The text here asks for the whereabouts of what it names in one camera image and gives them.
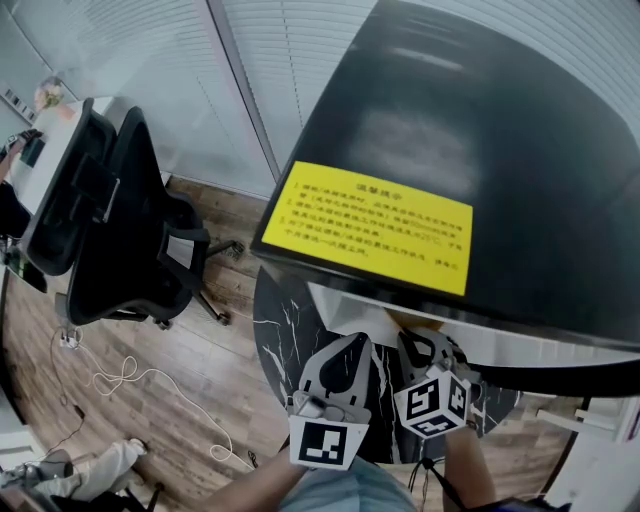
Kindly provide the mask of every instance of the shoe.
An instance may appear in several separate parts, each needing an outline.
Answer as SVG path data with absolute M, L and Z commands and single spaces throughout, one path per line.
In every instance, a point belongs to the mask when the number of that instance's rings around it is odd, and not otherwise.
M 140 439 L 136 439 L 135 437 L 129 439 L 129 445 L 135 450 L 138 455 L 146 455 L 148 451 L 147 445 L 140 441 Z

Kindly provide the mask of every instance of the round table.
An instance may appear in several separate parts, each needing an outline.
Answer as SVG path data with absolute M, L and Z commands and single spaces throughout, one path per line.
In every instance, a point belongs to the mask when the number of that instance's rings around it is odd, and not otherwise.
M 298 389 L 307 360 L 341 335 L 325 329 L 302 279 L 275 270 L 270 272 L 263 267 L 258 274 L 253 329 L 262 369 L 284 405 L 286 398 Z M 400 423 L 393 400 L 393 394 L 404 385 L 397 350 L 376 344 L 371 359 L 366 401 L 371 421 L 358 455 L 382 464 L 444 456 L 444 436 L 425 441 Z M 487 434 L 500 423 L 518 398 L 517 391 L 483 383 L 482 393 L 472 405 L 479 435 Z

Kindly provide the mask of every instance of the yellow warning label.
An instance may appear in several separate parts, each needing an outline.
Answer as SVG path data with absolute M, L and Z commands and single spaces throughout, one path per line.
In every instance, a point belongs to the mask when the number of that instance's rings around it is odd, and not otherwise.
M 464 295 L 473 208 L 343 169 L 295 162 L 262 241 Z

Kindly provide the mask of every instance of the glass wall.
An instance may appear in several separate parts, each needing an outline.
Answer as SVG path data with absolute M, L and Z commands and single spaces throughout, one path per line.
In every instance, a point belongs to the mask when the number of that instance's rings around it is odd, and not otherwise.
M 0 95 L 4 96 L 10 90 L 12 95 L 33 109 L 34 84 L 48 74 L 50 70 L 20 33 L 7 8 L 0 4 Z M 29 126 L 26 119 L 0 99 L 0 146 L 10 135 Z
M 118 96 L 142 108 L 161 170 L 271 194 L 273 175 L 221 73 L 198 0 L 5 1 L 75 96 Z

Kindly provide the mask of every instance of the floor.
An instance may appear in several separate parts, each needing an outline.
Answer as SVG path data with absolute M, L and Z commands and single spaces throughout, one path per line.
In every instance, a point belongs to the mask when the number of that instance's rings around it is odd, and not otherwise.
M 170 188 L 193 198 L 213 237 L 234 238 L 249 246 L 264 202 L 175 178 Z M 252 450 L 258 462 L 276 453 L 287 437 L 286 415 L 266 383 L 253 341 L 253 290 L 259 267 L 248 253 L 238 262 L 219 255 L 207 265 L 211 296 L 232 313 L 233 323 L 227 328 L 210 321 L 193 304 L 168 331 L 150 322 L 101 321 L 85 327 L 82 340 L 109 373 L 120 374 L 124 358 L 134 356 L 140 372 L 153 367 L 170 374 L 230 433 L 234 451 L 246 460 L 247 450 Z M 50 340 L 60 325 L 54 293 L 64 292 L 67 282 L 68 276 L 50 280 L 49 293 L 43 295 L 11 278 L 7 292 L 3 336 L 12 380 L 21 412 L 46 447 L 79 424 L 72 407 L 61 404 L 50 362 Z M 72 456 L 98 454 L 114 440 L 139 437 L 150 453 L 136 467 L 148 484 L 165 484 L 161 504 L 166 510 L 198 510 L 200 500 L 245 471 L 237 461 L 210 457 L 209 447 L 226 444 L 226 438 L 181 400 L 162 375 L 147 374 L 103 397 L 90 384 L 96 368 L 82 351 L 54 343 L 53 356 L 69 402 L 86 413 L 81 430 L 63 444 Z M 537 408 L 569 413 L 578 403 L 523 396 L 511 415 L 482 439 L 500 496 L 539 492 L 567 444 L 565 431 L 535 420 Z M 388 469 L 406 482 L 412 468 Z M 414 490 L 417 503 L 422 482 L 420 477 Z M 441 510 L 440 493 L 431 478 L 429 510 Z

